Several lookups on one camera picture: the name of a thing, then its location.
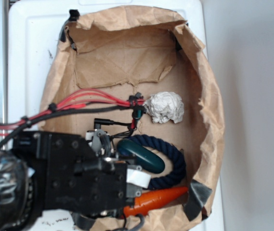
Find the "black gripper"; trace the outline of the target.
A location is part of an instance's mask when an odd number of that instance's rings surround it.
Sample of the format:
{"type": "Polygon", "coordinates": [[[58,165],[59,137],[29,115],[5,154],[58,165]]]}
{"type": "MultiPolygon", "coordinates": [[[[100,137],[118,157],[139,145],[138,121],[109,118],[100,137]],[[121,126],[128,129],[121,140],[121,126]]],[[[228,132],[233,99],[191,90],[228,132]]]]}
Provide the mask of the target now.
{"type": "Polygon", "coordinates": [[[79,135],[24,131],[13,140],[13,153],[26,161],[32,176],[35,212],[64,209],[81,214],[126,206],[147,189],[151,175],[141,166],[107,162],[112,147],[102,129],[79,135]]]}

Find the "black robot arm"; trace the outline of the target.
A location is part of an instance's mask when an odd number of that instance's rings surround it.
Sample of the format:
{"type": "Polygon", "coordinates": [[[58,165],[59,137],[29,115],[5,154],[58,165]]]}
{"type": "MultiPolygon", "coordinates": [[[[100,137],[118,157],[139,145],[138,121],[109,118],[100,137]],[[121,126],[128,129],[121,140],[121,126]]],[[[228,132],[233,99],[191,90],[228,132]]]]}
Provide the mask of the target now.
{"type": "Polygon", "coordinates": [[[102,216],[119,217],[151,176],[135,157],[93,150],[79,135],[24,131],[0,150],[0,231],[30,229],[46,210],[66,210],[88,231],[102,216]]]}

